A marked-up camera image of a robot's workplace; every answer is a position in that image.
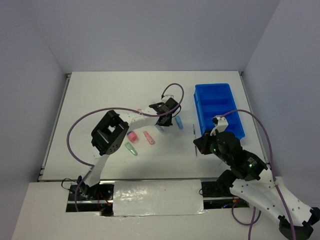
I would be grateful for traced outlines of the grey thin pen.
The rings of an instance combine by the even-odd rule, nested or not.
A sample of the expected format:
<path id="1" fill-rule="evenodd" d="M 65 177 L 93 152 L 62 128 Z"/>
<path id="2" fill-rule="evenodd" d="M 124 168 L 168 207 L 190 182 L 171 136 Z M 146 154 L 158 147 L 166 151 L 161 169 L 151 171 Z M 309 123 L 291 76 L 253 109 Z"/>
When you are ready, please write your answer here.
<path id="1" fill-rule="evenodd" d="M 196 127 L 195 124 L 192 124 L 192 129 L 193 129 L 193 140 L 197 139 L 197 134 L 196 134 Z M 198 149 L 197 146 L 194 144 L 194 151 L 195 151 L 195 156 L 196 158 L 198 157 Z"/>

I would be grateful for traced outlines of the light blue clear marker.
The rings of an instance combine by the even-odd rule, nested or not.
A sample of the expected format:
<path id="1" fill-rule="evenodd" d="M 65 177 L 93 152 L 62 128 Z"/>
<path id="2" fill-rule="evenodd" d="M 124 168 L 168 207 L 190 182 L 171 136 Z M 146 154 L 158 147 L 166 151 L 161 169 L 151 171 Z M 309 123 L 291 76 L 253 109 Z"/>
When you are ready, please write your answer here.
<path id="1" fill-rule="evenodd" d="M 167 135 L 165 129 L 162 126 L 156 124 L 155 127 L 163 136 Z"/>

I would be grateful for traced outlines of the pink correction tape highlighter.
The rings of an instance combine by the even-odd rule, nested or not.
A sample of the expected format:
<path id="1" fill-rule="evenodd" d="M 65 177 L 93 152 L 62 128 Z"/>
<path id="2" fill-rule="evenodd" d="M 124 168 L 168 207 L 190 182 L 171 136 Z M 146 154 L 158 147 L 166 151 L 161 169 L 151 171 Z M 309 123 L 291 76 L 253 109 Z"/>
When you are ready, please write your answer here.
<path id="1" fill-rule="evenodd" d="M 152 138 L 152 136 L 147 131 L 144 131 L 143 135 L 144 135 L 144 137 L 146 138 L 146 140 L 148 141 L 148 143 L 150 145 L 154 145 L 155 144 L 155 140 Z"/>

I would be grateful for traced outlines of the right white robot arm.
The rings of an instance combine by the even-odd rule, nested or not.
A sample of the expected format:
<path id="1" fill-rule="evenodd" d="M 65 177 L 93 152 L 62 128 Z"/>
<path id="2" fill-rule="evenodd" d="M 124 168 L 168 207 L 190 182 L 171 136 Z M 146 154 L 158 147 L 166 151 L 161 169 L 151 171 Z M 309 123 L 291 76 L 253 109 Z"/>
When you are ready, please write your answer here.
<path id="1" fill-rule="evenodd" d="M 320 209 L 310 207 L 294 196 L 280 178 L 273 178 L 271 169 L 256 154 L 241 146 L 229 131 L 211 134 L 206 131 L 193 141 L 203 155 L 214 154 L 230 168 L 216 180 L 202 185 L 202 195 L 233 195 L 245 200 L 278 224 L 288 240 L 307 240 L 313 225 L 320 220 Z"/>

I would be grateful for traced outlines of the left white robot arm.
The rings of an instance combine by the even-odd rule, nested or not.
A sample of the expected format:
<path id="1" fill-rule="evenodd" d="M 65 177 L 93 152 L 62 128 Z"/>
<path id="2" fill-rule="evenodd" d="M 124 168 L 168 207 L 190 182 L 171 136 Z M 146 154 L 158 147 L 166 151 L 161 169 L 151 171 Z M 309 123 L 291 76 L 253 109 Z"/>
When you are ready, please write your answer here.
<path id="1" fill-rule="evenodd" d="M 89 169 L 86 174 L 77 178 L 74 199 L 76 200 L 79 195 L 88 200 L 97 196 L 102 170 L 108 158 L 119 150 L 128 132 L 155 125 L 170 127 L 173 115 L 179 110 L 181 110 L 181 102 L 177 102 L 173 97 L 168 97 L 164 102 L 152 103 L 140 111 L 123 107 L 108 107 L 87 113 L 79 118 L 68 130 L 66 146 L 71 156 Z M 81 120 L 100 111 L 106 111 L 106 113 L 90 134 L 91 145 L 96 156 L 92 163 L 85 162 L 77 157 L 71 149 L 71 133 Z"/>

